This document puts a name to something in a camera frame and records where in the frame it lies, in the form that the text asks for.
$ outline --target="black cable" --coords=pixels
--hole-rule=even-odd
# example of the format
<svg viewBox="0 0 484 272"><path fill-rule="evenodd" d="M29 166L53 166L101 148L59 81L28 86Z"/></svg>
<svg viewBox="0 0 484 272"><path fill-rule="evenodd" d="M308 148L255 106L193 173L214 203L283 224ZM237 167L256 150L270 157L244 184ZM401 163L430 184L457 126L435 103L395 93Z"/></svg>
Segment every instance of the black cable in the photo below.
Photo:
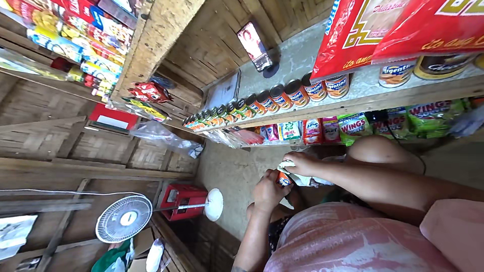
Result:
<svg viewBox="0 0 484 272"><path fill-rule="evenodd" d="M399 139L398 139L398 138L395 136L395 134L393 133L392 129L391 129L391 128L390 128L390 126L388 125L388 121L384 121L383 123L384 123L384 124L387 126L388 131L389 131L389 132L390 132L390 134L393 136L393 138L394 138L394 139L395 139L395 141L398 143L398 145L400 145L400 146L401 146L403 149L405 149L406 151L408 151L408 152L412 153L412 154L413 154L413 155L415 155L417 158L419 158L419 160L420 160L420 161L422 162L422 164L423 164L423 169L424 169L424 170L423 170L423 172L424 172L423 174L425 175L425 173L427 172L427 164L426 164L426 163L425 163L425 161L422 159L422 157L421 157L421 156L419 156L419 155L417 155L417 154L415 154L414 152L412 152L412 151L408 150L407 148L405 148L405 147L402 145L402 143L400 142L400 140L399 140Z"/></svg>

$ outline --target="fan guard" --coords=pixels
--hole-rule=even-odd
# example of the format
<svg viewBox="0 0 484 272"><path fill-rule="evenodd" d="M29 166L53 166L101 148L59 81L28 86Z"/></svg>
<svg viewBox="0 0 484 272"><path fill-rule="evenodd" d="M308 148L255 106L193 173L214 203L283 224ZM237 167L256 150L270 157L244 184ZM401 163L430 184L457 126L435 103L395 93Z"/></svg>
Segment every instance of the fan guard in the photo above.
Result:
<svg viewBox="0 0 484 272"><path fill-rule="evenodd" d="M114 202L97 219L96 236L106 243L127 240L140 232L153 212L145 196L127 196Z"/></svg>

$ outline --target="hand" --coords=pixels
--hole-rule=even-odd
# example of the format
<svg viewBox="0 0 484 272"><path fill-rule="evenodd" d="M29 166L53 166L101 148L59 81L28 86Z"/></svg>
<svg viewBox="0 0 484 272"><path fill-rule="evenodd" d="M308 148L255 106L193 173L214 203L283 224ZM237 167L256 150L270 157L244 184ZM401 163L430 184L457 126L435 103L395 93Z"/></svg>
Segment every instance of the hand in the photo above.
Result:
<svg viewBox="0 0 484 272"><path fill-rule="evenodd" d="M267 169L252 193L254 196L254 208L272 213L282 198L289 194L294 184L283 188L280 184L276 183L278 175L278 170Z"/></svg>
<svg viewBox="0 0 484 272"><path fill-rule="evenodd" d="M294 164L296 165L295 167L286 167L286 170L298 174L301 176L305 177L314 177L316 176L316 172L318 167L318 164L321 164L322 161L312 157L306 153L303 152L289 152L283 157L283 161L285 160L290 160L293 161Z"/></svg>

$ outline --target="knee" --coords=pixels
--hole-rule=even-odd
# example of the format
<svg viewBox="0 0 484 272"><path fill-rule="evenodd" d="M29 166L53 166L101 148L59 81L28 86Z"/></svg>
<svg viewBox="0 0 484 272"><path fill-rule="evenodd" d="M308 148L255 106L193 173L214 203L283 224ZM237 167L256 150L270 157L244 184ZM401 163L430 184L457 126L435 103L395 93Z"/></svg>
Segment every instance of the knee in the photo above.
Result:
<svg viewBox="0 0 484 272"><path fill-rule="evenodd" d="M254 209L254 203L250 203L249 206L247 206L247 210L245 211L245 214L247 215L247 219L250 219L250 216L252 215L252 210Z"/></svg>

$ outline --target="red plastic crate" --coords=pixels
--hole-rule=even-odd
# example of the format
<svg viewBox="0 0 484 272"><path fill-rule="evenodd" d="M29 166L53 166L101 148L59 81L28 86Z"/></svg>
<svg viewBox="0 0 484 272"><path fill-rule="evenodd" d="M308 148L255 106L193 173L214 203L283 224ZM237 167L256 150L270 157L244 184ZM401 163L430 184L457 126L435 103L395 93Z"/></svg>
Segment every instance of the red plastic crate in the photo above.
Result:
<svg viewBox="0 0 484 272"><path fill-rule="evenodd" d="M174 202L168 202L170 192L178 191L176 197L172 197ZM208 191L205 188L186 185L186 184L170 184L166 188L165 196L160 204L160 208L178 207L180 205L194 205L204 204L207 198ZM176 221L181 219L193 218L203 213L204 207L189 208L183 210L167 210L161 213L169 220Z"/></svg>

